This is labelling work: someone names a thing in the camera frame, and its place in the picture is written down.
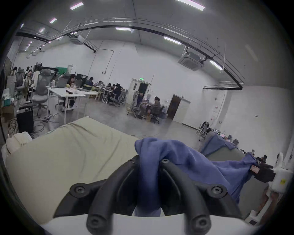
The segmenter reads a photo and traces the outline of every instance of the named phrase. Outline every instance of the blue cloth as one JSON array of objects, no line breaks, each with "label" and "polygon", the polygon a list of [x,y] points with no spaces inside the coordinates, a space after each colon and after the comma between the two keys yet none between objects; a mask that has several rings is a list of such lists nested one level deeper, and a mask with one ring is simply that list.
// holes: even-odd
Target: blue cloth
[{"label": "blue cloth", "polygon": [[135,149],[140,156],[136,216],[160,216],[157,174],[159,162],[163,158],[177,165],[192,180],[224,185],[237,203],[244,183],[249,180],[250,166],[256,164],[250,153],[241,161],[209,161],[198,151],[177,140],[144,138],[135,142]]},{"label": "blue cloth", "polygon": [[215,151],[219,150],[220,148],[227,146],[229,150],[236,148],[236,146],[224,140],[220,135],[215,134],[212,135],[211,138],[205,143],[202,150],[200,151],[204,156],[214,153]]}]

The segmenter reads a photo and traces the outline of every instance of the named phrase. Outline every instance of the black chair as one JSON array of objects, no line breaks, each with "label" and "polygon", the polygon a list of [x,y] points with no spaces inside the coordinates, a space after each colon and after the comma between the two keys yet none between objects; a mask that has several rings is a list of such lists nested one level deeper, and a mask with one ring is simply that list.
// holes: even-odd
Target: black chair
[{"label": "black chair", "polygon": [[151,120],[150,120],[151,122],[153,122],[153,123],[158,122],[158,124],[160,123],[160,122],[158,121],[158,116],[161,114],[163,108],[164,108],[164,106],[162,106],[162,107],[160,108],[159,112],[156,112],[156,113],[150,113],[150,114],[152,115]]}]

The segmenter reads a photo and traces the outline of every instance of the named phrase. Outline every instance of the cable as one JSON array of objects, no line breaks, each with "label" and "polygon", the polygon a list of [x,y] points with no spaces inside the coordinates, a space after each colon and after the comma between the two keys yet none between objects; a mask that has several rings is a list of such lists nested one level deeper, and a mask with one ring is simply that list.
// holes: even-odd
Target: cable
[{"label": "cable", "polygon": [[4,134],[4,131],[3,131],[3,126],[2,126],[2,121],[1,121],[1,114],[0,114],[0,126],[1,126],[1,132],[2,132],[2,135],[3,135],[4,142],[6,144],[6,138],[5,138],[5,134]]},{"label": "cable", "polygon": [[[156,135],[158,135],[160,132],[158,132]],[[153,136],[149,136],[149,135],[143,135],[143,136],[147,136],[147,137],[154,137],[156,135],[153,135]],[[136,135],[131,135],[131,136],[136,136]]]}]

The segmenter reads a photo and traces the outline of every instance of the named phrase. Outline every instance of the office chair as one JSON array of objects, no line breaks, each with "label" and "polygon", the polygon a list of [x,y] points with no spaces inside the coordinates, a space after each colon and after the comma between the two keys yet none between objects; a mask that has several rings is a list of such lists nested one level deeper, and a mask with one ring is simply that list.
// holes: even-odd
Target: office chair
[{"label": "office chair", "polygon": [[16,84],[15,84],[15,89],[17,90],[16,98],[19,100],[20,99],[20,94],[22,93],[24,89],[23,85],[24,81],[24,69],[21,68],[17,73],[16,73]]},{"label": "office chair", "polygon": [[75,80],[74,84],[78,87],[81,87],[82,81],[81,80]]},{"label": "office chair", "polygon": [[37,104],[38,108],[37,116],[39,115],[39,110],[41,108],[47,109],[47,105],[43,105],[48,100],[48,89],[46,86],[50,84],[53,75],[51,74],[50,69],[42,69],[38,75],[38,83],[36,91],[33,94],[32,102]]},{"label": "office chair", "polygon": [[158,116],[161,114],[161,112],[162,112],[162,110],[163,110],[163,108],[164,108],[164,106],[162,106],[161,108],[160,108],[160,110],[157,112],[157,113],[150,113],[151,115],[152,115],[152,117],[151,117],[151,119],[150,119],[150,121],[151,122],[158,122],[158,124],[160,123],[159,121],[158,121]]},{"label": "office chair", "polygon": [[114,96],[114,98],[111,97],[110,99],[112,100],[112,102],[109,105],[114,105],[115,107],[120,106],[121,97],[122,97],[122,93],[120,94],[120,96],[117,99],[115,98],[115,96]]},{"label": "office chair", "polygon": [[57,81],[56,87],[66,87],[68,79],[60,77]]},{"label": "office chair", "polygon": [[92,86],[87,85],[87,84],[84,84],[82,88],[83,89],[86,89],[86,90],[91,90],[92,89]]},{"label": "office chair", "polygon": [[134,111],[137,110],[136,107],[137,107],[138,95],[139,95],[139,91],[135,91],[133,95],[133,102],[131,103],[131,107],[130,107],[130,110],[128,110],[127,115],[129,115],[129,113],[134,113]]}]

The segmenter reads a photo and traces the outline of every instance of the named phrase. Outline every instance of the white desk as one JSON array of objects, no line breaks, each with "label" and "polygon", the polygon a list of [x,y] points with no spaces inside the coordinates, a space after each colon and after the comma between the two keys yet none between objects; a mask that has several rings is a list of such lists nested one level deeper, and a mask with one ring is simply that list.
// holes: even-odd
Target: white desk
[{"label": "white desk", "polygon": [[79,90],[74,90],[74,89],[71,89],[71,88],[67,88],[67,87],[61,87],[61,88],[51,88],[51,87],[48,87],[47,88],[48,91],[51,91],[52,93],[55,93],[56,95],[49,95],[50,92],[48,92],[48,104],[47,104],[47,114],[49,115],[49,96],[60,96],[60,97],[63,97],[65,98],[65,104],[64,104],[64,124],[66,124],[66,111],[67,110],[72,110],[74,109],[74,107],[69,107],[69,98],[70,97],[85,97],[86,95],[83,94],[82,91],[79,91]]}]

